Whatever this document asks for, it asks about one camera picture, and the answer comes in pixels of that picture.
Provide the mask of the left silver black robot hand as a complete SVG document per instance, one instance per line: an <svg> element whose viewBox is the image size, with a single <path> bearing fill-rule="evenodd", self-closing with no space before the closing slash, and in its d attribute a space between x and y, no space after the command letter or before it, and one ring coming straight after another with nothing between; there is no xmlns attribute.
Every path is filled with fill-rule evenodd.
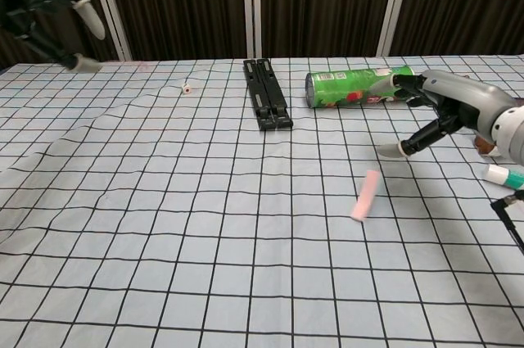
<svg viewBox="0 0 524 348"><path fill-rule="evenodd" d="M33 52L70 72L97 73L101 62L80 53L69 53L45 32L34 16L36 11L52 13L61 5L78 14L90 32L99 40L106 37L104 24L92 0L0 0L0 28L23 42Z"/></svg>

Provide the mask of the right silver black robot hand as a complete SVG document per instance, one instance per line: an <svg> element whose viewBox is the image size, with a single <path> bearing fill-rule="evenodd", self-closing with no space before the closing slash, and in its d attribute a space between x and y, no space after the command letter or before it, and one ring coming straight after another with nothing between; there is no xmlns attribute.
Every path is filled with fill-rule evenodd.
<svg viewBox="0 0 524 348"><path fill-rule="evenodd" d="M377 148L378 154L390 158L411 156L463 127L495 144L491 136L494 122L507 109L519 106L501 88L440 70L394 75L391 82L397 88L395 93L408 98L410 106L430 106L437 118L410 138Z"/></svg>

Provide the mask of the small pink object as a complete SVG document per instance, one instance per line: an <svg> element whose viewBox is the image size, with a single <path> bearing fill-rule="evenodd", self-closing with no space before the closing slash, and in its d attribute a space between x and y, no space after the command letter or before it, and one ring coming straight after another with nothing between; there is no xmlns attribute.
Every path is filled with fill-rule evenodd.
<svg viewBox="0 0 524 348"><path fill-rule="evenodd" d="M364 221L372 208L374 197L377 194L380 174L375 170L369 170L360 188L360 193L350 217L357 221Z"/></svg>

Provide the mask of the white green glue stick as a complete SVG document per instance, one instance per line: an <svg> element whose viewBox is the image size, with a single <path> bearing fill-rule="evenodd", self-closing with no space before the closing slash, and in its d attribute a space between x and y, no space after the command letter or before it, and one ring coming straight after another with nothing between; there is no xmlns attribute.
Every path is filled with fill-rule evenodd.
<svg viewBox="0 0 524 348"><path fill-rule="evenodd" d="M499 165L488 165L484 180L513 190L524 190L524 173Z"/></svg>

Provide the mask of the green chips can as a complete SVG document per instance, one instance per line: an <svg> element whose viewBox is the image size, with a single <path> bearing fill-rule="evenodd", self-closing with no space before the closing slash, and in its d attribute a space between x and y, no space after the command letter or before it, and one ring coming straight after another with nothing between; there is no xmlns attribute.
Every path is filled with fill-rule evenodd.
<svg viewBox="0 0 524 348"><path fill-rule="evenodd" d="M376 104L397 100L391 79L414 75L409 66L308 73L305 99L310 108Z"/></svg>

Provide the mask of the black folding laptop stand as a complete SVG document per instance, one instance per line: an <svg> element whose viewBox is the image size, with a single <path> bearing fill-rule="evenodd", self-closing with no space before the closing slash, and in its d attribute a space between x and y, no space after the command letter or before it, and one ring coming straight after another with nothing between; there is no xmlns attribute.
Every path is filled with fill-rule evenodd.
<svg viewBox="0 0 524 348"><path fill-rule="evenodd" d="M259 129L291 129L293 121L269 59L244 60L243 70Z"/></svg>

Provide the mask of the blue checkered tablecloth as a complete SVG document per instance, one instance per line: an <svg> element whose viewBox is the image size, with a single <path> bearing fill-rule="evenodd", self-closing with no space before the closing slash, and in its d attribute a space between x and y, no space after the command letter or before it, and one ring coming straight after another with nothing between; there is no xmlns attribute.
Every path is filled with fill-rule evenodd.
<svg viewBox="0 0 524 348"><path fill-rule="evenodd" d="M0 73L0 348L524 348L473 135L391 160L433 111L305 103L310 71L400 65L524 97L524 55L281 58L294 125L262 133L238 59Z"/></svg>

